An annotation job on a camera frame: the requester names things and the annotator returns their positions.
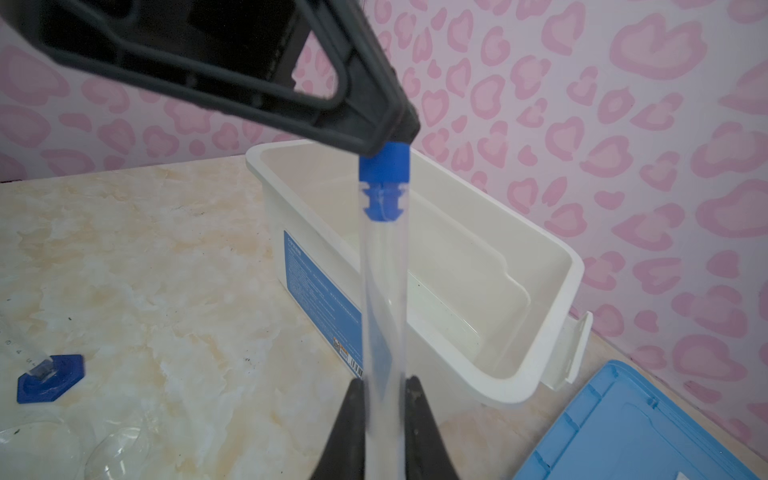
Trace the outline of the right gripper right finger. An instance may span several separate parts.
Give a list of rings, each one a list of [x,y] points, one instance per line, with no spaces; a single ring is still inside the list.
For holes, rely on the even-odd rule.
[[[423,386],[405,383],[405,472],[407,480],[458,480]]]

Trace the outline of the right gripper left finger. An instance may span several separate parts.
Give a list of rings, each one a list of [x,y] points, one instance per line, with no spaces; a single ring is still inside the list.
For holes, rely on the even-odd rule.
[[[365,476],[365,389],[349,383],[311,480],[363,480]]]

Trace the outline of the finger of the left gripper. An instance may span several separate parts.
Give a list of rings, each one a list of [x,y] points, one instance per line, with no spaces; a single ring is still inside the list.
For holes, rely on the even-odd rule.
[[[55,62],[372,156],[420,121],[355,1],[5,1]]]

